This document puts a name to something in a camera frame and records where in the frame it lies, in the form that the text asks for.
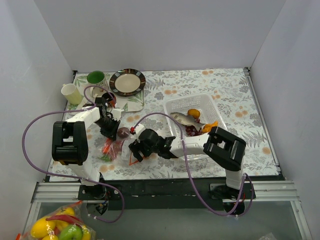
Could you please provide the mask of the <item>fake silver fish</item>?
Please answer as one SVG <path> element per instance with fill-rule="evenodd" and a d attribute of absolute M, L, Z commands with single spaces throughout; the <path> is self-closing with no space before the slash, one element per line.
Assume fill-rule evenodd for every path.
<path fill-rule="evenodd" d="M 180 112 L 172 112 L 169 114 L 174 120 L 176 120 L 178 123 L 181 125 L 185 125 L 188 120 L 193 120 L 194 118 L 190 115 L 185 115 Z"/>

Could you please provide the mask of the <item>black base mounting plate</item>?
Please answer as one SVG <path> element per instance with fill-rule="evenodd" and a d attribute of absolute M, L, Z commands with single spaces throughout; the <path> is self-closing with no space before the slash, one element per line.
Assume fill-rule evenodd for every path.
<path fill-rule="evenodd" d="M 215 211 L 237 199 L 239 191 L 226 185 L 224 177 L 193 180 L 202 199 Z M 109 187 L 81 185 L 78 200 L 108 201 L 109 210 L 203 209 L 188 178 L 110 180 Z"/>

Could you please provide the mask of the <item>clear plastic wrapper corner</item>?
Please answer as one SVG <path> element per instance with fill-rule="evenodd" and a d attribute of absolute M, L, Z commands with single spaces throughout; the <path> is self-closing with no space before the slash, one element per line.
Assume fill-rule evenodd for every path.
<path fill-rule="evenodd" d="M 266 235 L 260 237 L 258 240 L 277 240 L 272 232 L 267 233 Z"/>

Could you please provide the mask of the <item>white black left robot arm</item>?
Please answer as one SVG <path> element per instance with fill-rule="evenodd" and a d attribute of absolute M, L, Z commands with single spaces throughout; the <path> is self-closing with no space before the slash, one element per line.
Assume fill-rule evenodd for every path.
<path fill-rule="evenodd" d="M 100 127 L 103 136 L 115 141 L 120 121 L 108 110 L 115 105 L 114 100 L 97 97 L 94 103 L 96 107 L 89 109 L 93 105 L 87 104 L 84 111 L 67 121 L 57 121 L 53 124 L 52 158 L 67 166 L 79 177 L 86 194 L 95 200 L 101 200 L 107 197 L 108 190 L 101 184 L 104 180 L 102 174 L 88 160 L 87 129 L 95 124 Z"/>

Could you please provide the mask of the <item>floral serving tray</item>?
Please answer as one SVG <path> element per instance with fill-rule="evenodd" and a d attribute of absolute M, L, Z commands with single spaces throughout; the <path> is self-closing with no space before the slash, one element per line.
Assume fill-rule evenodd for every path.
<path fill-rule="evenodd" d="M 81 106 L 88 103 L 86 98 L 84 97 L 84 88 L 89 86 L 90 83 L 87 81 L 88 72 L 77 72 L 74 77 L 73 84 L 77 87 L 78 91 L 80 92 L 80 95 L 82 97 Z M 138 112 L 143 109 L 145 103 L 144 103 L 144 91 L 141 90 L 137 94 L 133 96 L 120 96 L 118 94 L 115 94 L 109 87 L 109 80 L 112 74 L 110 73 L 104 73 L 105 78 L 104 82 L 106 84 L 106 89 L 115 95 L 116 99 L 116 107 L 124 109 L 125 112 Z M 101 97 L 106 91 L 103 91 L 100 88 L 97 87 L 91 87 L 90 89 L 86 90 L 86 96 L 94 101 L 94 97 Z"/>

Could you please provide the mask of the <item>bag of fake fruit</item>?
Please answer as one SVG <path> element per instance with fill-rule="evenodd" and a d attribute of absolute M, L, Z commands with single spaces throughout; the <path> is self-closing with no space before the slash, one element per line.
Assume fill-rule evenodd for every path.
<path fill-rule="evenodd" d="M 82 201 L 63 205 L 33 220 L 17 240 L 95 240 L 96 231 L 81 218 Z"/>

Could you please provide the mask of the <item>fake red grapes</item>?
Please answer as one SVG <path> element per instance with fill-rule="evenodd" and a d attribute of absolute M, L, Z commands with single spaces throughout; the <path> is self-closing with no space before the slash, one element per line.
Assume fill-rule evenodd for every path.
<path fill-rule="evenodd" d="M 185 123 L 185 131 L 186 134 L 190 137 L 199 136 L 202 134 L 202 126 L 201 120 L 198 119 L 189 119 Z"/>

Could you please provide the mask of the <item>fake orange segments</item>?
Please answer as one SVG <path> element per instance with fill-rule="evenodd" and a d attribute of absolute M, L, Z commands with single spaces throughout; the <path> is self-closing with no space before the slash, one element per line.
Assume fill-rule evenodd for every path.
<path fill-rule="evenodd" d="M 218 121 L 215 121 L 214 123 L 207 123 L 204 125 L 203 129 L 201 130 L 202 133 L 209 133 L 213 127 L 218 126 Z"/>

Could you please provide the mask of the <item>dark striped rim plate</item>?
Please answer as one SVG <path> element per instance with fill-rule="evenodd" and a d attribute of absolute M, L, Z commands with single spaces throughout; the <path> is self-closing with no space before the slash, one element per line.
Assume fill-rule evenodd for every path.
<path fill-rule="evenodd" d="M 109 88 L 117 95 L 130 97 L 141 92 L 146 85 L 146 77 L 136 69 L 127 68 L 115 72 L 109 79 Z"/>

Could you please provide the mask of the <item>fake brown kiwi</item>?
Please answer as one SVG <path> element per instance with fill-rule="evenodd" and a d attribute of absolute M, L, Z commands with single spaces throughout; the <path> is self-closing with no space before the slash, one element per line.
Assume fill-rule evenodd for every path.
<path fill-rule="evenodd" d="M 188 116 L 192 116 L 194 119 L 199 119 L 201 113 L 200 113 L 199 110 L 193 108 L 193 109 L 189 109 L 189 110 L 187 111 L 187 115 L 188 115 Z"/>

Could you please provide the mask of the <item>green inside cat mug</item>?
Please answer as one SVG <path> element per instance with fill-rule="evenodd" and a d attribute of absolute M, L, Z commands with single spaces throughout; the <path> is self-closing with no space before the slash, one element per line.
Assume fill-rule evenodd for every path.
<path fill-rule="evenodd" d="M 87 75 L 87 82 L 90 86 L 91 98 L 101 97 L 109 89 L 106 76 L 102 71 L 92 71 Z"/>

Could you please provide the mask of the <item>pale yellow cup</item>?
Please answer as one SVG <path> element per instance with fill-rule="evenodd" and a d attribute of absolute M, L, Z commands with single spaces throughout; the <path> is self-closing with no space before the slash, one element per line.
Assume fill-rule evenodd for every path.
<path fill-rule="evenodd" d="M 72 105 L 79 105 L 82 102 L 83 97 L 73 83 L 64 84 L 60 92 Z"/>

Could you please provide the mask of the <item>fake orange carrot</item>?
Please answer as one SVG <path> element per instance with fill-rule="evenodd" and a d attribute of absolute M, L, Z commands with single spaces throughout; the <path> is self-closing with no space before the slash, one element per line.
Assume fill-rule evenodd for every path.
<path fill-rule="evenodd" d="M 107 138 L 102 148 L 102 156 L 99 157 L 99 159 L 104 162 L 112 162 L 117 158 L 118 153 L 119 153 L 118 143 L 116 141 L 113 141 Z"/>

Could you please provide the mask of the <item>brown ceramic cup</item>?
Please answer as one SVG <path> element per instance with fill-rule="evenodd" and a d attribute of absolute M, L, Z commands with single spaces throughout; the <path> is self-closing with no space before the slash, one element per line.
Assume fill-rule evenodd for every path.
<path fill-rule="evenodd" d="M 112 92 L 106 92 L 102 95 L 106 102 L 115 104 L 117 102 L 116 96 Z"/>

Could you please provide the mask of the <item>clear zip top bag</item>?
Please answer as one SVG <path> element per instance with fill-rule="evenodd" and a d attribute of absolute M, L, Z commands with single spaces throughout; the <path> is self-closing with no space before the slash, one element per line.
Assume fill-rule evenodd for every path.
<path fill-rule="evenodd" d="M 133 156 L 133 152 L 129 148 L 129 145 L 135 140 L 132 137 L 119 138 L 118 140 L 107 138 L 102 148 L 102 156 L 99 159 L 105 162 L 121 159 L 128 162 L 129 166 L 138 163 L 139 161 Z"/>

